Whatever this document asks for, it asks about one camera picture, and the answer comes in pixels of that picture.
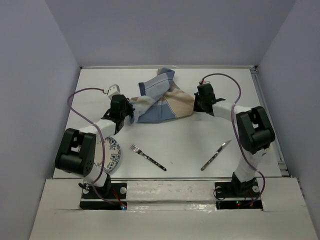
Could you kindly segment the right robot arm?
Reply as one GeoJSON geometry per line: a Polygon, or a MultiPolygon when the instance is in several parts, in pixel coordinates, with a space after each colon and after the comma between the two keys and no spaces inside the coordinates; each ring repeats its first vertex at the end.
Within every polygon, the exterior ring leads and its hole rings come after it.
{"type": "Polygon", "coordinates": [[[197,87],[193,110],[231,121],[241,152],[231,181],[215,183],[215,197],[219,201],[227,198],[259,198],[261,191],[256,179],[257,167],[264,151],[276,138],[265,109],[262,106],[242,107],[224,98],[216,98],[213,87],[206,83],[197,87]]]}

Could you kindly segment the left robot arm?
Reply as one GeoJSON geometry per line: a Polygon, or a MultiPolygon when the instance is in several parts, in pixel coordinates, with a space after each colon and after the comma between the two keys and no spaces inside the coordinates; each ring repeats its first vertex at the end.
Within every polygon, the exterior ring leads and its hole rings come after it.
{"type": "Polygon", "coordinates": [[[116,135],[124,120],[134,112],[129,99],[122,94],[111,97],[110,109],[96,123],[81,130],[65,130],[56,158],[55,168],[81,177],[94,193],[104,198],[112,189],[111,177],[95,164],[96,143],[102,143],[102,159],[106,159],[105,138],[116,135]]]}

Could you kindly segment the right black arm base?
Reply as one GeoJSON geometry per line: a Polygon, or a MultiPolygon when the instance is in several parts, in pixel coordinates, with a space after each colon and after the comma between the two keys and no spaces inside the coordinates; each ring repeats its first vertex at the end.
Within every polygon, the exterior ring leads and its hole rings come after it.
{"type": "Polygon", "coordinates": [[[261,198],[256,199],[259,194],[260,189],[256,180],[240,191],[236,191],[230,181],[214,183],[213,196],[216,199],[217,210],[262,210],[261,198]]]}

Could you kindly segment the blue beige plaid cloth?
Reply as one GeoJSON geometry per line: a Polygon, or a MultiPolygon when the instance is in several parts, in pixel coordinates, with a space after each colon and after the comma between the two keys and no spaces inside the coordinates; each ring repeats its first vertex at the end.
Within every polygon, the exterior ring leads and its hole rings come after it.
{"type": "Polygon", "coordinates": [[[175,71],[160,68],[156,77],[138,84],[140,96],[130,99],[134,111],[130,124],[154,124],[189,117],[195,99],[174,82],[175,71]]]}

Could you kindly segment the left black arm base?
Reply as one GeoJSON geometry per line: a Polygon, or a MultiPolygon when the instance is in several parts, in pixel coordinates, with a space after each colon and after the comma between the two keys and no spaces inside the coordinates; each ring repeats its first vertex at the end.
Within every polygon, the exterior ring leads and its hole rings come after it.
{"type": "Polygon", "coordinates": [[[108,192],[105,192],[101,187],[97,187],[96,190],[99,195],[87,183],[80,182],[78,186],[81,188],[79,208],[82,210],[127,210],[128,187],[124,181],[112,182],[108,192]]]}

